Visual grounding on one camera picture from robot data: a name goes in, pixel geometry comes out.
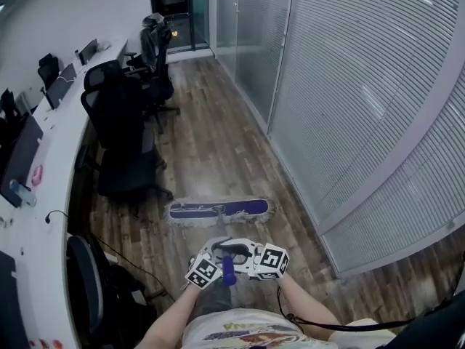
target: long white table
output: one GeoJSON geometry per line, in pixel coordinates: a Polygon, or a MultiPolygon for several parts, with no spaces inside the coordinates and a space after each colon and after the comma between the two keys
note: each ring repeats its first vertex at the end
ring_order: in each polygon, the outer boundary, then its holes
{"type": "Polygon", "coordinates": [[[98,52],[81,69],[60,107],[50,110],[43,99],[33,117],[44,131],[31,166],[43,166],[41,184],[34,188],[35,207],[24,205],[13,212],[13,224],[2,232],[8,236],[5,251],[12,255],[17,267],[17,288],[21,316],[28,339],[41,348],[39,340],[52,347],[54,340],[64,348],[80,348],[68,302],[65,269],[67,221],[59,209],[68,213],[76,155],[89,121],[81,104],[86,70],[120,57],[126,40],[116,40],[104,52],[98,52]]]}

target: white t-shirt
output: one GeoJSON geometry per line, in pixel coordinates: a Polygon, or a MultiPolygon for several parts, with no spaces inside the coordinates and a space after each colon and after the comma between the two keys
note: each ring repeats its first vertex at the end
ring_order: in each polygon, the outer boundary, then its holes
{"type": "MultiPolygon", "coordinates": [[[[375,324],[371,319],[353,322],[359,326],[375,324]]],[[[182,349],[242,349],[265,346],[280,349],[375,349],[386,345],[395,335],[387,330],[375,332],[334,332],[329,341],[305,336],[278,314],[255,309],[232,309],[194,319],[184,331],[182,349]]]]}

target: dark doorway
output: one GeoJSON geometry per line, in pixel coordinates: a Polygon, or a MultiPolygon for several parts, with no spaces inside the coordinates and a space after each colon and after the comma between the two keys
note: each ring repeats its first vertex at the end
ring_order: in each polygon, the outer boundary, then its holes
{"type": "Polygon", "coordinates": [[[209,47],[209,0],[151,0],[152,12],[171,26],[168,52],[209,47]]]}

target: person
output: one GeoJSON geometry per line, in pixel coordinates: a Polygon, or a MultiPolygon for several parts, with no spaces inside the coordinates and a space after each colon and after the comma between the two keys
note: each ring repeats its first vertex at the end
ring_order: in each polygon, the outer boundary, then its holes
{"type": "MultiPolygon", "coordinates": [[[[294,315],[322,324],[340,324],[327,307],[306,293],[288,273],[276,282],[294,315]]],[[[374,349],[395,337],[387,330],[332,332],[315,326],[305,326],[302,333],[281,315],[256,309],[233,309],[230,301],[229,287],[222,279],[203,291],[189,284],[181,297],[148,329],[136,349],[175,349],[181,337],[183,349],[374,349]]],[[[351,325],[375,323],[363,319],[351,325]]]]}

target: person's left arm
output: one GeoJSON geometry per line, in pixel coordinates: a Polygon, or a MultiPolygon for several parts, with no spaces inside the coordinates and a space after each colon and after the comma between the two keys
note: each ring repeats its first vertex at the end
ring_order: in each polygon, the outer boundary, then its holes
{"type": "Polygon", "coordinates": [[[153,322],[136,349],[174,349],[201,289],[189,284],[181,297],[153,322]]]}

